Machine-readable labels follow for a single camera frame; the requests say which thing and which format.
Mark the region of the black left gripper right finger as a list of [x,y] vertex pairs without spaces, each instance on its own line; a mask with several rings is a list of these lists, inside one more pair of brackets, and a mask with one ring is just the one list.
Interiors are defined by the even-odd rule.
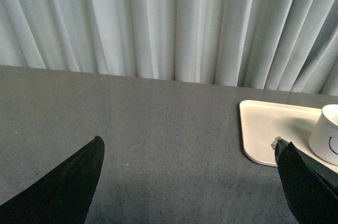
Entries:
[[288,207],[298,223],[337,223],[337,173],[279,136],[271,147]]

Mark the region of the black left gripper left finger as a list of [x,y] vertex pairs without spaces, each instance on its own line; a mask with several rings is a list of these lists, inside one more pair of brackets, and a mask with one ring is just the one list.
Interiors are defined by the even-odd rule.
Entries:
[[105,144],[96,136],[1,205],[1,223],[84,223],[100,178]]

